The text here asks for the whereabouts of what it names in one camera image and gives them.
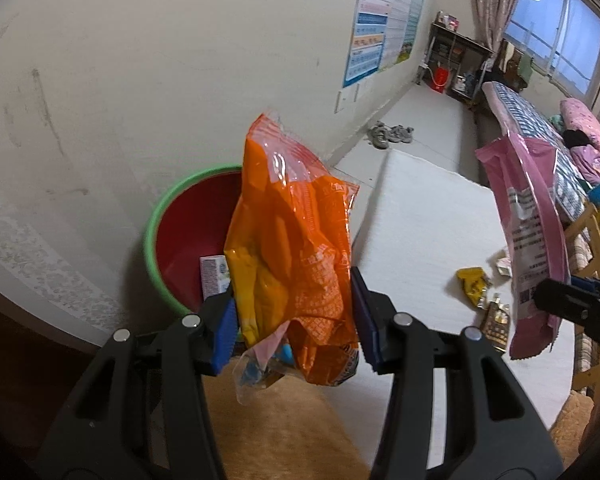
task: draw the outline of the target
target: pink pillow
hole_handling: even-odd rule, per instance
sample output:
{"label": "pink pillow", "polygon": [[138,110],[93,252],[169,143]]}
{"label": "pink pillow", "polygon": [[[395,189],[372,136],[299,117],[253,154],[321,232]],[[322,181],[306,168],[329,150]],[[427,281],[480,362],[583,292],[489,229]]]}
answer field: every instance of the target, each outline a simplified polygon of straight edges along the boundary
{"label": "pink pillow", "polygon": [[560,113],[568,130],[582,130],[600,152],[600,123],[586,104],[569,97],[560,101]]}

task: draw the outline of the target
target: white mattress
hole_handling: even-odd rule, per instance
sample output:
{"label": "white mattress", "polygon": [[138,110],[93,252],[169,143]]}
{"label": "white mattress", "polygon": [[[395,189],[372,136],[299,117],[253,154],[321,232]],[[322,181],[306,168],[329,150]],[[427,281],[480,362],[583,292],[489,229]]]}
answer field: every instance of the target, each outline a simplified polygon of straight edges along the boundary
{"label": "white mattress", "polygon": [[[429,328],[459,333],[474,324],[475,312],[462,293],[456,270],[482,266],[497,276],[497,290],[511,303],[510,282],[493,266],[506,242],[490,189],[390,150],[369,209],[354,243],[358,265],[370,290],[391,297]],[[571,389],[574,330],[562,322],[552,351],[510,362],[527,395],[549,428]],[[361,359],[358,372],[324,393],[340,415],[353,443],[371,465],[378,447],[393,376],[376,376]],[[429,466],[442,463],[445,437],[445,377],[436,370]]]}

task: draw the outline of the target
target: plastic basin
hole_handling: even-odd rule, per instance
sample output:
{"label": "plastic basin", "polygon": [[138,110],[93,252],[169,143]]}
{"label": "plastic basin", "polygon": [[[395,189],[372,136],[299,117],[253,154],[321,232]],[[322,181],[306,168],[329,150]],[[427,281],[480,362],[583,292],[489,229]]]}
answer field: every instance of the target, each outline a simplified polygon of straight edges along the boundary
{"label": "plastic basin", "polygon": [[149,220],[144,235],[149,277],[180,316],[202,304],[200,256],[222,254],[241,184],[240,166],[193,174],[165,193]]}

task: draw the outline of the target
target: poster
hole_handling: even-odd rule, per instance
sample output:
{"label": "poster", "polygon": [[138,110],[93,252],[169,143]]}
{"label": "poster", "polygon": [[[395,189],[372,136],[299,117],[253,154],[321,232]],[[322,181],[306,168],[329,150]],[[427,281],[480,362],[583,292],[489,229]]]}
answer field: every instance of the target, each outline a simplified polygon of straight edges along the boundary
{"label": "poster", "polygon": [[409,19],[407,20],[407,28],[404,31],[404,41],[402,43],[400,54],[398,55],[398,63],[409,59],[411,56],[411,50],[413,49],[413,44],[416,41],[416,32],[418,30],[418,23],[420,22],[423,6],[424,0],[411,0]]}
{"label": "poster", "polygon": [[391,1],[358,0],[343,87],[378,71]]}
{"label": "poster", "polygon": [[424,0],[358,0],[344,87],[409,59]]}

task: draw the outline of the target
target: orange snack bag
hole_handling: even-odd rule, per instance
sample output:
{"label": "orange snack bag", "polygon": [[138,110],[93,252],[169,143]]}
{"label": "orange snack bag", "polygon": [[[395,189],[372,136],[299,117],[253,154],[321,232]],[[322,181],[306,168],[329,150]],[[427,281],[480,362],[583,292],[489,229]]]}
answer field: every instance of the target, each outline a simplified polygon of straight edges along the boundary
{"label": "orange snack bag", "polygon": [[349,281],[357,192],[275,120],[251,125],[224,245],[240,327],[252,347],[289,320],[296,367],[314,384],[339,384],[357,364]]}

